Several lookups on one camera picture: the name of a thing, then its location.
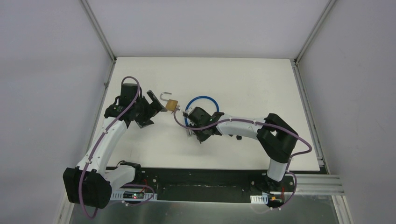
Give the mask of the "brass padlock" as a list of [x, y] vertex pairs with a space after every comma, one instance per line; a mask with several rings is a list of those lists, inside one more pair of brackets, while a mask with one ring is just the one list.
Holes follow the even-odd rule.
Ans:
[[170, 111], [170, 112], [173, 112], [173, 111], [175, 111], [177, 108], [178, 108], [178, 100], [174, 100], [174, 99], [168, 99], [168, 98], [165, 98], [164, 96], [165, 95], [172, 95], [172, 93], [170, 93], [170, 92], [162, 92], [161, 94], [160, 94], [160, 99], [162, 100], [162, 101], [166, 101], [166, 106], [165, 106], [165, 109], [167, 110], [167, 111]]

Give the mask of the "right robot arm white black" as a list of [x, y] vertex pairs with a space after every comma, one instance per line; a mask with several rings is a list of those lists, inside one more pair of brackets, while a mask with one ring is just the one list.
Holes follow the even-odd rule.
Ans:
[[248, 119], [223, 112], [210, 115], [201, 107], [195, 107], [184, 112], [183, 116], [190, 121], [187, 127], [191, 128], [199, 142], [213, 135], [235, 135], [259, 141], [270, 158], [267, 178], [275, 182], [283, 179], [298, 133], [277, 114]]

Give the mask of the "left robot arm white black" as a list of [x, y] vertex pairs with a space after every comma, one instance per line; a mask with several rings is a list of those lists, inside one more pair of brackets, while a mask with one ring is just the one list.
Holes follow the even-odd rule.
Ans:
[[63, 180], [69, 202], [98, 209], [105, 208], [112, 193], [135, 179], [140, 165], [124, 162], [106, 172], [109, 159], [131, 122], [139, 128], [152, 125], [152, 118], [165, 107], [156, 95], [147, 91], [148, 102], [137, 84], [122, 84], [120, 95], [109, 105], [102, 127], [83, 159], [74, 168], [67, 168]]

